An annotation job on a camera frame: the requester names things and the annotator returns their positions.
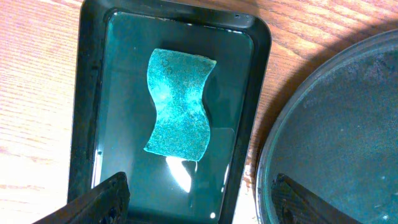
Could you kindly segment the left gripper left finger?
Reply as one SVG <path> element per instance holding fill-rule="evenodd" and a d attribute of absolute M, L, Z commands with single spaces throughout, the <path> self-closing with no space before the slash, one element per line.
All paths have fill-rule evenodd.
<path fill-rule="evenodd" d="M 127 176 L 118 172 L 35 224 L 126 223 L 129 199 Z"/>

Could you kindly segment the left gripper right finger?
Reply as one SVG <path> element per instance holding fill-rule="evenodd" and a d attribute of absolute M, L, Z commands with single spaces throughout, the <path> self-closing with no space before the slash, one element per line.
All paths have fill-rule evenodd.
<path fill-rule="evenodd" d="M 271 196 L 278 221 L 283 224 L 359 224 L 285 174 L 273 181 Z"/>

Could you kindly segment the green scrubbing sponge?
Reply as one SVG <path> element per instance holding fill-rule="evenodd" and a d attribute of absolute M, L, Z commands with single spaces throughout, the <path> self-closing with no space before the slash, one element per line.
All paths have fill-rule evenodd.
<path fill-rule="evenodd" d="M 156 118 L 145 151 L 195 162 L 203 157 L 211 134 L 203 91 L 216 64 L 200 55 L 154 49 L 147 87 Z"/>

